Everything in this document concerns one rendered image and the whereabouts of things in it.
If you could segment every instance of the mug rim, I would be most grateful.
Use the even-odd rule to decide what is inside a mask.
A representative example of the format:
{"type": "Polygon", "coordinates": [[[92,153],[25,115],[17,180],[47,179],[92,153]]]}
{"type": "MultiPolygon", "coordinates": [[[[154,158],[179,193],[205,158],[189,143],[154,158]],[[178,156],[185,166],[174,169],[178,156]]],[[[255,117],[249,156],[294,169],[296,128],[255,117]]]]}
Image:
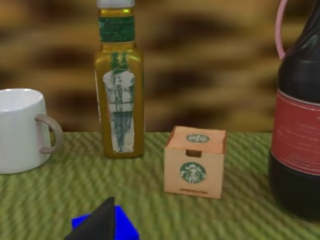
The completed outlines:
{"type": "Polygon", "coordinates": [[[4,92],[33,92],[35,94],[38,94],[38,98],[37,100],[33,101],[32,103],[22,106],[22,107],[18,107],[18,108],[12,108],[12,109],[5,109],[5,110],[1,110],[0,109],[0,113],[9,113],[9,112],[16,112],[16,111],[21,111],[27,108],[30,108],[34,105],[37,105],[38,103],[40,103],[43,99],[44,99],[44,95],[35,89],[31,89],[31,88],[23,88],[23,87],[18,87],[18,88],[5,88],[5,89],[0,89],[0,95],[1,93],[4,92]]]}

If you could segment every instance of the red label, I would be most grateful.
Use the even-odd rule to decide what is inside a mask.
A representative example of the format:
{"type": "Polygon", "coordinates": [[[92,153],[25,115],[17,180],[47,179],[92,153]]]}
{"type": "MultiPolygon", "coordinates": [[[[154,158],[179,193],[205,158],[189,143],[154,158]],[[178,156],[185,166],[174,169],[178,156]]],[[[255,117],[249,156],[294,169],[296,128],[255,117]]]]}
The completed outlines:
{"type": "Polygon", "coordinates": [[[278,91],[271,152],[289,168],[320,175],[320,104],[298,101],[278,91]]]}

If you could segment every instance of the black object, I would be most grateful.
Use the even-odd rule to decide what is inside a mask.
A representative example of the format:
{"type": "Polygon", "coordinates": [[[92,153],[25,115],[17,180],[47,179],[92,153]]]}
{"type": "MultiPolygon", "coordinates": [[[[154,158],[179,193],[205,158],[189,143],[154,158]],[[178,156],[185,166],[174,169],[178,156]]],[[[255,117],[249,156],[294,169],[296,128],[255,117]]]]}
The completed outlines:
{"type": "Polygon", "coordinates": [[[320,174],[316,173],[320,167],[320,112],[317,114],[315,110],[320,108],[320,0],[315,0],[300,37],[286,53],[278,71],[277,86],[287,100],[292,99],[306,108],[277,109],[280,101],[277,98],[268,164],[271,190],[286,210],[308,220],[320,220],[320,174]],[[305,116],[297,114],[302,111],[305,116]],[[318,147],[311,141],[318,142],[318,147]],[[286,154],[283,154],[284,149],[288,150],[286,154]],[[282,154],[283,158],[276,158],[275,152],[282,154]],[[283,164],[285,159],[292,166],[283,164]]]}
{"type": "Polygon", "coordinates": [[[109,197],[64,240],[114,240],[115,198],[109,197]]]}

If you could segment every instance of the blue block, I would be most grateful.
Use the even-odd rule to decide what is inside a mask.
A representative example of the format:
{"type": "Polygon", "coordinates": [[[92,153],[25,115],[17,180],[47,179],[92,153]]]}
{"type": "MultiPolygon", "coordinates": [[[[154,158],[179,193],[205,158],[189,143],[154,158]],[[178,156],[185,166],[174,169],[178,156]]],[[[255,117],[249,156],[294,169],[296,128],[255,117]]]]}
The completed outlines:
{"type": "MultiPolygon", "coordinates": [[[[115,236],[114,240],[139,240],[139,233],[122,210],[120,206],[115,206],[115,236]]],[[[72,229],[79,226],[90,214],[85,214],[71,221],[72,229]]]]}

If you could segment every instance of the dark bottle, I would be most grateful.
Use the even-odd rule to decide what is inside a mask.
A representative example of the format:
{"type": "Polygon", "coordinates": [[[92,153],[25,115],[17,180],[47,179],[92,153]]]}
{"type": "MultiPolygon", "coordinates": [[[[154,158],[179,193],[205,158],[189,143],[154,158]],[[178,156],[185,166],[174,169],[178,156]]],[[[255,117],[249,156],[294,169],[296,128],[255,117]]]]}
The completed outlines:
{"type": "Polygon", "coordinates": [[[283,58],[278,71],[276,108],[268,163],[275,199],[286,210],[320,220],[320,0],[293,47],[284,54],[276,20],[276,46],[283,58]]]}

